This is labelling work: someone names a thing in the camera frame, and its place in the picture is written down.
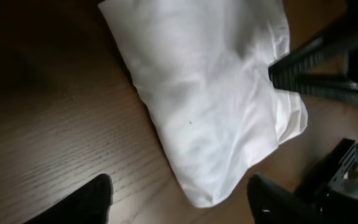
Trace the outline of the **white t-shirt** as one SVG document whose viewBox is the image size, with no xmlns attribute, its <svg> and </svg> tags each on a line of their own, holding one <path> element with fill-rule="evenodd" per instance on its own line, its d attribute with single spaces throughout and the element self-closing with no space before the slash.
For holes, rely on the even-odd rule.
<svg viewBox="0 0 358 224">
<path fill-rule="evenodd" d="M 290 49 L 281 1 L 107 0 L 99 10 L 195 207 L 227 199 L 306 129 L 300 95 L 269 79 Z"/>
</svg>

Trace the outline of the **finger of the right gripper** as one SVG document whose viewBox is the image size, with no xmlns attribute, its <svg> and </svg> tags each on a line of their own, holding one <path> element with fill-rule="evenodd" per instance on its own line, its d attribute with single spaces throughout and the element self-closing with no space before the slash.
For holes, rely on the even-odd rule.
<svg viewBox="0 0 358 224">
<path fill-rule="evenodd" d="M 339 75 L 272 75 L 273 86 L 301 95 L 337 100 L 358 106 L 358 83 Z"/>
</svg>

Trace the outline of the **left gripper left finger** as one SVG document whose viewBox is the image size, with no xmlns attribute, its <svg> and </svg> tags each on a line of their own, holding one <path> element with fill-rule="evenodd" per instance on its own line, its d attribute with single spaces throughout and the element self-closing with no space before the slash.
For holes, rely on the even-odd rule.
<svg viewBox="0 0 358 224">
<path fill-rule="evenodd" d="M 106 224 L 112 196 L 110 176 L 99 174 L 25 224 Z"/>
</svg>

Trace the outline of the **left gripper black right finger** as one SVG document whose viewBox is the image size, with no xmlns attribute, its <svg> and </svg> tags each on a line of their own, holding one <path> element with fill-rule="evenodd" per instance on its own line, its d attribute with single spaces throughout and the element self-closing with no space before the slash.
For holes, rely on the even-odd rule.
<svg viewBox="0 0 358 224">
<path fill-rule="evenodd" d="M 319 224 L 325 220 L 306 203 L 262 174 L 252 175 L 247 197 L 255 224 Z"/>
</svg>

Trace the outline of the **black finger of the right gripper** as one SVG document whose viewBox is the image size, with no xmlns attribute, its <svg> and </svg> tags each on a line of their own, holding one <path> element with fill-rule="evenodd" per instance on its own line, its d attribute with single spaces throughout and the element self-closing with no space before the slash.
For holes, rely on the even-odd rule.
<svg viewBox="0 0 358 224">
<path fill-rule="evenodd" d="M 340 35 L 315 37 L 271 64 L 268 68 L 268 75 L 270 78 L 285 74 L 297 75 L 315 68 L 342 54 L 349 45 L 349 41 L 349 37 Z"/>
</svg>

